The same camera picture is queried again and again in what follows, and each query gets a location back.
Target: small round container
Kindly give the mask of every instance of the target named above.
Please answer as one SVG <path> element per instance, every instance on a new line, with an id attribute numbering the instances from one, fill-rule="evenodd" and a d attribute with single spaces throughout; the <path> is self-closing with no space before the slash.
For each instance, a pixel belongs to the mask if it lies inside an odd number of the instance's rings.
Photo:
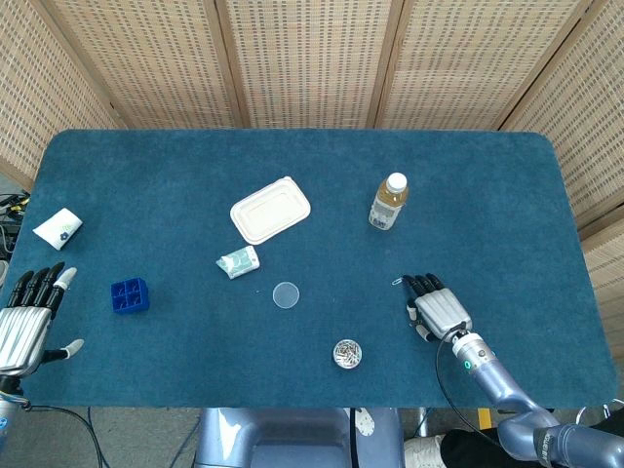
<path id="1" fill-rule="evenodd" d="M 273 302 L 282 309 L 290 309 L 299 301 L 299 288 L 293 283 L 280 283 L 273 289 Z"/>
<path id="2" fill-rule="evenodd" d="M 352 339 L 341 339 L 333 348 L 333 361 L 343 369 L 354 369 L 362 361 L 362 348 Z"/>

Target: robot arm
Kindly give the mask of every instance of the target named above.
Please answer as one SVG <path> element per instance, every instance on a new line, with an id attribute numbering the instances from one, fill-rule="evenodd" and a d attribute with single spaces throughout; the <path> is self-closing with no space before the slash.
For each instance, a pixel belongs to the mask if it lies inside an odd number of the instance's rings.
<path id="1" fill-rule="evenodd" d="M 532 400 L 484 340 L 471 332 L 472 319 L 451 290 L 434 275 L 404 277 L 418 298 L 424 323 L 484 390 L 492 405 L 515 416 L 498 426 L 498 439 L 512 457 L 543 466 L 624 468 L 624 438 L 577 424 L 560 424 Z"/>

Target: small package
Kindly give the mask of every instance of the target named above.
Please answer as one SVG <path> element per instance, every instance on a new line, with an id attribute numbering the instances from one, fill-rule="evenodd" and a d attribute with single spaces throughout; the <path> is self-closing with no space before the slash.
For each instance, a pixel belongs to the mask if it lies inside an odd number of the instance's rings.
<path id="1" fill-rule="evenodd" d="M 59 251 L 81 225 L 82 220 L 78 216 L 63 208 L 32 232 Z"/>
<path id="2" fill-rule="evenodd" d="M 252 246 L 246 246 L 239 251 L 222 256 L 216 264 L 227 273 L 230 280 L 260 267 L 260 260 Z"/>

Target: blue plastic block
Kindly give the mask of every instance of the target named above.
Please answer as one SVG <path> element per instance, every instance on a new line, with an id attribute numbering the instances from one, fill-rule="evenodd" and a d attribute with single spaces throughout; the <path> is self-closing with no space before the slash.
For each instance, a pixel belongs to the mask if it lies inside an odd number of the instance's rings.
<path id="1" fill-rule="evenodd" d="M 140 278 L 132 278 L 110 285 L 113 311 L 118 314 L 132 314 L 149 308 L 147 285 Z"/>

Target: black pants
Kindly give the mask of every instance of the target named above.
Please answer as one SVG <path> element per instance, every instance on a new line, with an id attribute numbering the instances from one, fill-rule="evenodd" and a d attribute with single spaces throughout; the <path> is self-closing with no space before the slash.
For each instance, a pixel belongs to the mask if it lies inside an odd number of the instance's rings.
<path id="1" fill-rule="evenodd" d="M 624 409 L 613 412 L 609 419 L 593 427 L 624 437 Z M 484 432 L 498 440 L 496 429 Z M 513 459 L 505 450 L 485 441 L 479 434 L 460 430 L 452 430 L 445 435 L 440 455 L 447 468 L 541 468 L 537 462 Z"/>

